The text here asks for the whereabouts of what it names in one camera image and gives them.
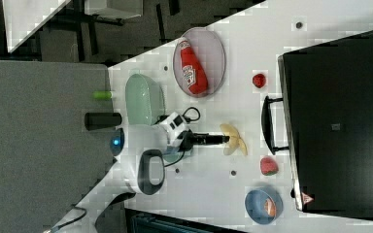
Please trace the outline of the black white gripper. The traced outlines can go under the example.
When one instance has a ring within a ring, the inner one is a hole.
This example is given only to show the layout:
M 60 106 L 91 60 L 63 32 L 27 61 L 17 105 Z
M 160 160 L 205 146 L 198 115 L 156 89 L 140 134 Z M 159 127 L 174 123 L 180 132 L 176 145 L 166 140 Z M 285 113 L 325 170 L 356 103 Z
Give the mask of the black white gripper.
M 177 112 L 169 116 L 162 116 L 159 119 L 158 125 L 165 129 L 167 133 L 167 151 L 181 152 L 189 151 L 193 145 L 221 145 L 228 143 L 229 136 L 211 135 L 209 133 L 194 133 L 195 140 L 192 144 L 192 131 L 187 125 L 186 119 Z

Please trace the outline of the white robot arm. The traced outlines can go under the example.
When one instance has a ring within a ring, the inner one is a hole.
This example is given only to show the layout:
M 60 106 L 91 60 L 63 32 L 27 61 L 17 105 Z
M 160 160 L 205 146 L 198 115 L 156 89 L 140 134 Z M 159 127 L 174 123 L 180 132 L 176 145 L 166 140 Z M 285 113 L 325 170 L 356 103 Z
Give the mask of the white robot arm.
M 165 154 L 231 140 L 226 135 L 194 133 L 188 127 L 189 123 L 188 117 L 174 112 L 154 125 L 134 124 L 118 128 L 110 140 L 110 150 L 116 160 L 110 170 L 44 233 L 98 233 L 97 219 L 117 197 L 136 193 L 153 195 L 162 188 Z

